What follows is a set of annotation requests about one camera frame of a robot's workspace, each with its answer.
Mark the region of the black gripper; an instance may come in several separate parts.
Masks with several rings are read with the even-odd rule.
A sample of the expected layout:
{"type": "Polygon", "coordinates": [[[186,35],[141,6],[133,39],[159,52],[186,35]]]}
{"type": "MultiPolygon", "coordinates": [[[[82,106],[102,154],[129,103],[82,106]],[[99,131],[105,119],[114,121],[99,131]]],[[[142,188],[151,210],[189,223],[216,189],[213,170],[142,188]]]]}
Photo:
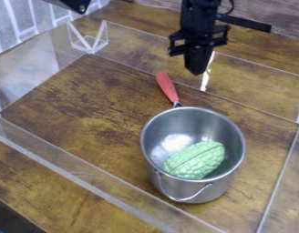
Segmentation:
{"type": "Polygon", "coordinates": [[[205,73],[213,54],[213,47],[228,44],[230,25],[216,22],[233,12],[220,13],[222,0],[184,0],[181,29],[170,35],[170,56],[184,55],[185,67],[196,75],[205,73]],[[197,47],[197,57],[190,48],[197,47]]]}

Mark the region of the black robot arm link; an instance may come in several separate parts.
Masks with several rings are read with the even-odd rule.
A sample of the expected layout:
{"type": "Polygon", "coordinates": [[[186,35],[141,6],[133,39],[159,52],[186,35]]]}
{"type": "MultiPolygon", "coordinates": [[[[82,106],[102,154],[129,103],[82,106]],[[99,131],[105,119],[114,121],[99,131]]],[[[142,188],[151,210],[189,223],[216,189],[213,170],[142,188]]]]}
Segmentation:
{"type": "Polygon", "coordinates": [[[46,0],[48,3],[60,6],[83,15],[91,4],[91,0],[46,0]]]}

